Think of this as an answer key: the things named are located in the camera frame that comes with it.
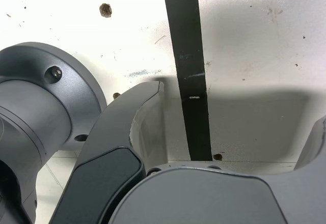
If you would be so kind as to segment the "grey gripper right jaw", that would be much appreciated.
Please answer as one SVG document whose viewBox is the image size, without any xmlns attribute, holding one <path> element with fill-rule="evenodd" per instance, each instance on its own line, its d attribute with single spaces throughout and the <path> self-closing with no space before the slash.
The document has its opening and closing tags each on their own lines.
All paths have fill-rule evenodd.
<svg viewBox="0 0 326 224">
<path fill-rule="evenodd" d="M 325 118 L 291 172 L 169 168 L 137 184 L 110 223 L 325 223 Z"/>
</svg>

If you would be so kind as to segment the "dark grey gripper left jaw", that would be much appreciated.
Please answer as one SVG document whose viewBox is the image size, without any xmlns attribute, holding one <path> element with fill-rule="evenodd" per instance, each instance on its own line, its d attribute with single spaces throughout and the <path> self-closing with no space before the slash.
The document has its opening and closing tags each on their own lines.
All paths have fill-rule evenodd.
<svg viewBox="0 0 326 224">
<path fill-rule="evenodd" d="M 164 84 L 144 82 L 94 124 L 51 223 L 108 223 L 123 197 L 164 162 Z"/>
</svg>

